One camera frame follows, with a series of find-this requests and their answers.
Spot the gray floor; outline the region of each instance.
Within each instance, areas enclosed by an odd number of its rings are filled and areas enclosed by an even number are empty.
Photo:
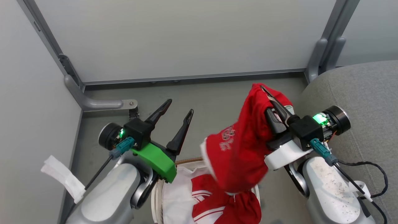
[[[137,88],[106,88],[88,90],[86,94],[96,99],[138,100],[140,117],[145,119],[166,99],[173,103],[167,113],[159,120],[152,133],[152,139],[166,145],[178,131],[189,109],[195,113],[189,132],[178,160],[201,156],[199,145],[212,133],[233,124],[238,118],[243,102],[252,83],[264,83],[283,92],[293,104],[304,90],[303,76],[282,79],[262,79],[216,83],[176,83],[153,84]],[[97,143],[100,130],[109,122],[124,124],[128,121],[126,112],[85,113],[77,140],[72,172],[84,184],[107,158],[107,151]],[[112,168],[106,167],[95,186]],[[310,224],[312,223],[301,197],[293,182],[284,170],[270,171],[259,184],[262,204],[262,224]],[[139,211],[134,211],[134,224],[153,223],[150,202],[147,201]]]

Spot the green led light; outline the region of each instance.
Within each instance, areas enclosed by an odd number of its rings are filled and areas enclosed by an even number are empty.
[[[312,117],[318,124],[326,125],[328,123],[328,119],[324,117],[322,114],[317,114]]]
[[[122,137],[122,136],[123,136],[123,133],[124,133],[124,130],[123,130],[123,129],[120,130],[119,137]]]

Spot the white tag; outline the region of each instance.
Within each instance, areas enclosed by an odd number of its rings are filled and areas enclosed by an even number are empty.
[[[368,187],[366,186],[366,184],[362,181],[354,181],[360,188],[362,188],[362,190],[365,192],[364,196],[366,199],[368,199],[368,201],[372,202],[373,199],[371,199],[371,194],[368,190]],[[351,182],[348,183],[348,189],[351,192],[356,192],[359,191]]]
[[[58,182],[63,184],[74,199],[75,204],[79,203],[83,198],[86,190],[84,189],[85,187],[82,182],[80,182],[64,164],[52,155],[44,161],[44,166],[40,171],[52,176]]]

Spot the gray metal frame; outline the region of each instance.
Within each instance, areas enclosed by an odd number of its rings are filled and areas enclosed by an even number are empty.
[[[260,71],[260,72],[248,72],[248,73],[225,73],[225,74],[213,74],[213,75],[195,75],[195,76],[184,76],[184,77],[167,77],[167,78],[153,78],[153,79],[135,79],[135,80],[115,80],[115,81],[94,81],[94,82],[82,82],[77,75],[75,69],[72,66],[70,59],[62,53],[60,46],[58,45],[54,35],[52,34],[49,26],[47,25],[43,15],[41,14],[37,4],[34,0],[19,0],[23,1],[29,9],[31,16],[33,17],[32,25],[36,28],[37,33],[42,38],[43,42],[47,42],[47,48],[49,51],[55,52],[58,56],[61,64],[61,70],[64,75],[70,75],[72,79],[77,83],[80,89],[84,89],[85,85],[99,85],[99,84],[120,84],[120,83],[139,83],[139,82],[156,82],[156,81],[179,81],[182,79],[208,79],[208,78],[220,78],[220,77],[238,77],[238,76],[250,76],[250,75],[266,75],[275,73],[288,73],[288,72],[300,72],[305,71],[305,77],[310,83],[313,81],[321,72],[333,69],[336,67],[338,57],[344,47],[346,39],[341,35],[343,34],[352,14],[354,13],[359,0],[336,0],[333,10],[330,14],[329,20],[322,33],[321,39],[315,44],[314,50],[308,62],[307,68],[305,69],[287,69],[278,71]],[[73,93],[76,100],[83,100],[83,97],[76,97],[76,93]],[[85,99],[84,101],[78,102],[79,105],[83,105],[82,109],[85,111],[94,110],[108,110],[109,107],[114,108],[117,104],[110,106],[109,102],[90,103],[90,100]]]
[[[49,26],[47,25],[43,15],[41,14],[37,4],[34,0],[23,0],[26,6],[29,8],[33,18],[35,20],[34,26],[37,28],[38,32],[42,32],[44,37],[49,42],[52,51],[54,51],[58,56],[66,56],[63,55],[61,48],[59,47],[54,35],[52,34]],[[186,79],[210,79],[210,78],[221,78],[221,77],[238,77],[238,76],[250,76],[250,75],[268,75],[268,74],[276,74],[276,73],[289,73],[289,72],[302,72],[305,71],[306,78],[310,82],[318,75],[318,67],[319,63],[324,61],[324,56],[322,57],[322,61],[318,59],[319,56],[325,55],[330,48],[331,44],[334,41],[331,41],[331,38],[335,36],[335,27],[339,22],[341,12],[343,11],[345,5],[351,1],[359,1],[359,0],[336,0],[336,3],[333,7],[333,10],[330,14],[329,20],[325,26],[324,32],[322,34],[321,39],[316,43],[315,49],[313,51],[313,55],[308,63],[307,68],[300,69],[286,69],[286,70],[277,70],[277,71],[258,71],[258,72],[247,72],[247,73],[225,73],[225,74],[211,74],[211,75],[195,75],[195,76],[183,76],[183,77],[167,77],[167,78],[153,78],[153,79],[128,79],[128,80],[114,80],[114,81],[92,81],[92,82],[82,82],[77,75],[76,71],[73,69],[70,59],[67,59],[63,62],[67,73],[71,75],[71,77],[75,80],[75,82],[80,86],[81,89],[84,88],[84,85],[100,85],[100,84],[120,84],[120,83],[140,83],[140,82],[156,82],[156,81],[179,81]]]
[[[75,98],[83,112],[101,110],[130,110],[138,106],[137,100],[93,100],[80,90],[70,75],[64,77],[65,86]]]
[[[83,112],[101,110],[129,110],[138,106],[136,100],[93,100],[84,95],[84,84],[77,75],[69,58],[62,53],[54,35],[48,27],[34,0],[17,0],[23,12],[35,28],[55,63],[64,75],[65,86]]]
[[[327,43],[317,42],[308,63],[305,76],[308,83],[313,81],[319,73],[336,68],[337,60],[344,47],[346,39],[342,37],[359,0],[336,0],[336,4],[326,24],[322,39]]]

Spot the black cable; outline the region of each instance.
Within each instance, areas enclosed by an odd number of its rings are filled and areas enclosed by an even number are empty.
[[[344,175],[363,195],[365,195],[365,191],[362,190],[362,188],[360,186],[357,185],[357,183],[354,182],[354,180],[344,172],[344,170],[337,164],[337,162],[333,163],[333,166],[340,171],[340,173],[342,175]],[[373,206],[380,212],[381,216],[383,216],[383,220],[384,220],[384,224],[387,224],[387,216],[386,214],[384,214],[383,210],[381,210],[381,208],[374,202],[371,202],[373,204]]]
[[[93,176],[93,178],[91,178],[90,182],[88,182],[87,186],[84,188],[84,190],[86,191],[91,184],[94,182],[94,180],[98,177],[98,175],[102,172],[102,170],[106,167],[106,165],[108,165],[108,163],[110,162],[110,160],[113,158],[113,155],[110,155],[109,158],[102,164],[101,168],[97,171],[97,173],[95,173],[95,175]],[[66,221],[68,220],[70,214],[72,213],[73,209],[75,208],[76,204],[73,203],[73,205],[70,207],[68,214],[65,217],[65,221],[64,224],[66,223]]]
[[[346,166],[372,165],[372,166],[377,167],[380,170],[380,172],[383,174],[383,176],[384,176],[384,185],[385,186],[384,186],[384,189],[380,193],[371,195],[371,198],[375,198],[375,197],[381,196],[387,191],[387,188],[388,188],[387,174],[378,164],[375,164],[375,163],[372,163],[372,162],[369,162],[369,161],[358,162],[358,163],[346,163],[346,162],[344,162],[342,160],[339,160],[339,163],[344,164]]]
[[[344,170],[337,164],[337,162],[333,163],[333,165],[338,171],[340,171],[342,175],[344,175],[348,179],[348,181],[350,181],[363,195],[365,195],[365,191],[363,191],[362,188],[358,186],[358,184],[355,183],[355,181],[344,172]]]
[[[97,173],[91,178],[90,182],[88,182],[87,186],[84,188],[84,190],[87,190],[91,184],[94,182],[94,180],[98,177],[98,175],[101,173],[101,171],[108,165],[109,161],[113,158],[113,155],[110,155],[109,158],[102,164],[101,168],[97,171]]]
[[[383,210],[375,203],[375,201],[371,202],[373,206],[381,213],[381,216],[383,216],[384,224],[387,224],[387,216],[384,214]]]

